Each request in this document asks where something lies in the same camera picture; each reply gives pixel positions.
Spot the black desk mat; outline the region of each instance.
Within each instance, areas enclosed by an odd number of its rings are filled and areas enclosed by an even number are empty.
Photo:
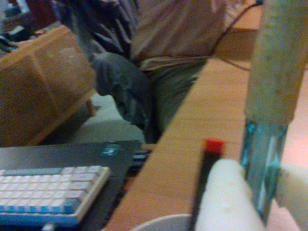
[[[100,156],[110,144],[119,144],[116,156]],[[139,150],[139,141],[104,143],[77,143],[46,146],[0,148],[0,169],[45,167],[77,167],[101,165],[110,167],[109,180],[97,196],[82,223],[76,228],[57,228],[57,231],[99,231],[106,224],[117,203],[133,156]],[[42,227],[0,226],[0,231],[40,231]]]

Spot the white cup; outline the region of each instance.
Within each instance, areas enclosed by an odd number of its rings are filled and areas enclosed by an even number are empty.
[[[131,231],[187,231],[190,214],[175,214],[145,222]]]

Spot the pants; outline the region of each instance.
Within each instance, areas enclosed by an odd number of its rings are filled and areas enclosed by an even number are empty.
[[[122,117],[143,130],[147,143],[156,142],[158,134],[165,131],[204,64],[164,67],[143,73],[114,53],[96,55],[92,61],[97,92],[113,96]]]

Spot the wooden cabinet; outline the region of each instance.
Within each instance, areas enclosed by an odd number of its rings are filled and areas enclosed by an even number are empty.
[[[38,144],[95,93],[94,71],[61,26],[0,59],[0,146]]]

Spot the keycap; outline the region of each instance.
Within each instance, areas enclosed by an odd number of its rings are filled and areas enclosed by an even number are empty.
[[[90,166],[87,169],[87,173],[96,173],[97,175],[100,175],[101,172],[102,172],[101,166]]]
[[[64,201],[64,213],[73,214],[80,205],[77,199],[66,199]]]
[[[70,181],[71,177],[72,177],[71,174],[64,174],[64,175],[61,176],[60,182],[68,182],[68,181]]]
[[[22,197],[22,194],[23,194],[23,191],[16,191],[16,192],[13,192],[13,193],[12,193],[12,198],[14,198],[14,199],[21,198],[21,197]]]
[[[44,191],[35,191],[32,195],[31,198],[33,199],[39,199],[42,197]]]
[[[74,172],[75,168],[74,167],[65,167],[63,168],[61,174],[72,174]]]
[[[49,179],[49,182],[58,182],[61,175],[52,175]]]
[[[30,202],[30,199],[23,199],[17,203],[17,212],[25,213],[29,212],[27,204]]]
[[[41,176],[39,181],[44,183],[44,182],[49,182],[49,179],[50,179],[50,175],[44,175],[44,176]]]
[[[44,199],[53,198],[53,195],[54,195],[54,191],[44,191],[42,194],[42,198]]]
[[[39,206],[38,203],[40,202],[40,199],[32,199],[29,201],[28,203],[28,207],[29,207],[29,212],[31,213],[39,213]]]
[[[13,177],[4,177],[2,182],[3,183],[10,183],[12,179],[13,179]]]
[[[0,200],[0,212],[5,212],[5,206],[9,201],[10,201],[9,199]]]
[[[71,178],[72,181],[95,181],[97,175],[95,173],[81,173],[74,174]]]
[[[80,181],[80,182],[73,182],[70,185],[71,190],[84,190],[88,191],[90,187],[92,186],[92,183],[89,181]]]
[[[21,195],[21,198],[23,199],[29,199],[31,198],[32,194],[35,193],[35,191],[25,191],[25,192],[22,192],[23,194]]]
[[[68,190],[70,187],[70,182],[62,182],[58,186],[58,190]]]
[[[53,197],[56,199],[61,199],[61,198],[65,198],[65,194],[66,194],[66,191],[57,191]]]
[[[48,187],[48,183],[40,183],[38,186],[37,186],[37,190],[45,190],[47,187]]]
[[[22,176],[13,177],[12,183],[20,183],[20,182],[21,182],[21,179],[22,179]]]
[[[51,204],[52,199],[43,199],[41,200],[37,206],[38,206],[38,211],[41,213],[51,213],[49,205]]]
[[[11,198],[12,197],[13,192],[12,191],[7,191],[3,194],[3,198]]]
[[[83,199],[86,196],[86,192],[82,191],[82,190],[70,190],[67,194],[66,194],[66,198],[70,198],[70,199],[78,199],[80,202],[83,201]]]
[[[34,176],[34,175],[56,175],[60,174],[62,168],[33,168],[33,169],[14,169],[6,170],[4,176]]]
[[[17,212],[17,202],[19,199],[12,199],[7,203],[6,211],[9,213]]]
[[[39,183],[30,183],[28,185],[28,190],[33,191],[38,187]]]
[[[31,176],[23,176],[21,178],[21,183],[28,183],[30,182]]]
[[[88,167],[76,167],[74,173],[85,173]]]
[[[31,183],[40,182],[40,178],[41,178],[40,175],[32,176],[32,177],[30,178],[30,182],[31,182]]]
[[[54,183],[49,183],[47,190],[57,190],[58,189],[58,182],[54,182]]]
[[[9,186],[9,184],[1,184],[0,185],[0,191],[5,191],[8,186]]]
[[[15,191],[19,187],[18,183],[9,184],[6,190]]]
[[[56,199],[54,200],[50,207],[52,213],[64,213],[64,201],[65,199]]]
[[[23,184],[19,184],[17,187],[18,191],[24,191],[28,189],[29,184],[28,183],[23,183]]]

